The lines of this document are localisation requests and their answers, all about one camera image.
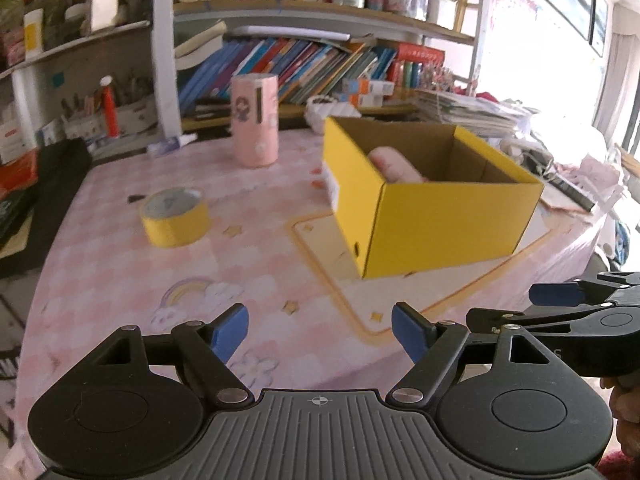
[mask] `human hand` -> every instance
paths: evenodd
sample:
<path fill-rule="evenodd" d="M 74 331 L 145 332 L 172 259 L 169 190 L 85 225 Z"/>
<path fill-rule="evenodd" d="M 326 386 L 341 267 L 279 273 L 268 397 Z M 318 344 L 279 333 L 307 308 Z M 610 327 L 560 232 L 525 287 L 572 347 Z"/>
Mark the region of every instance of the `human hand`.
<path fill-rule="evenodd" d="M 609 407 L 616 425 L 616 438 L 622 452 L 630 457 L 640 457 L 640 384 L 628 390 L 616 378 L 602 378 L 600 387 L 613 388 Z"/>

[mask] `yellow tape roll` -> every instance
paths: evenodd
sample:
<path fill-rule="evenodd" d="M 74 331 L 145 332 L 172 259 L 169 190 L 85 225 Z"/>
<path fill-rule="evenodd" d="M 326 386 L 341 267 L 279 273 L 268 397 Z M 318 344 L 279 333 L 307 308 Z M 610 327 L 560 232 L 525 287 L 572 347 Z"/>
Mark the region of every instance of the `yellow tape roll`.
<path fill-rule="evenodd" d="M 174 187 L 147 198 L 140 207 L 146 236 L 156 247 L 179 247 L 200 240 L 210 220 L 199 189 Z"/>

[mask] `curtain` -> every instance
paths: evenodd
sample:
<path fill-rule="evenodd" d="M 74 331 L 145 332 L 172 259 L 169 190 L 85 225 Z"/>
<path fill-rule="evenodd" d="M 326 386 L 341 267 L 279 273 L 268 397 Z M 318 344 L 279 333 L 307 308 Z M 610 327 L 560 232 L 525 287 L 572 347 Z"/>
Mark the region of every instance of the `curtain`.
<path fill-rule="evenodd" d="M 635 34 L 614 33 L 611 38 L 607 75 L 593 125 L 607 146 L 625 137 L 633 109 L 640 73 L 640 40 Z"/>

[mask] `pen holder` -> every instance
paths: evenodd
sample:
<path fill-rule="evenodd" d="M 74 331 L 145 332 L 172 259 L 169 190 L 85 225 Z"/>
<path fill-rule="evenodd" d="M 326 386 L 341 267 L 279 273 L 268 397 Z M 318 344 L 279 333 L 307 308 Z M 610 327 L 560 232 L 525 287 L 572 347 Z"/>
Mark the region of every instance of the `pen holder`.
<path fill-rule="evenodd" d="M 231 134 L 238 164 L 246 168 L 273 164 L 278 160 L 278 77 L 232 77 L 231 106 Z"/>
<path fill-rule="evenodd" d="M 427 22 L 453 30 L 456 21 L 456 3 L 454 0 L 429 0 Z"/>

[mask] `red marker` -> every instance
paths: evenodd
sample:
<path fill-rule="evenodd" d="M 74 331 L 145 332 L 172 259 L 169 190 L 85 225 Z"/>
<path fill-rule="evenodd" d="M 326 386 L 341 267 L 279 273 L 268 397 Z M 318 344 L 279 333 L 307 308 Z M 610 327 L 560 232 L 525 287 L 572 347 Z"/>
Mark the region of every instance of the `red marker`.
<path fill-rule="evenodd" d="M 113 101 L 113 91 L 111 90 L 113 77 L 110 75 L 100 79 L 102 87 L 102 108 L 104 109 L 104 119 L 107 121 L 107 130 L 110 137 L 117 137 L 120 134 L 118 128 L 118 117 L 116 115 L 116 105 Z"/>

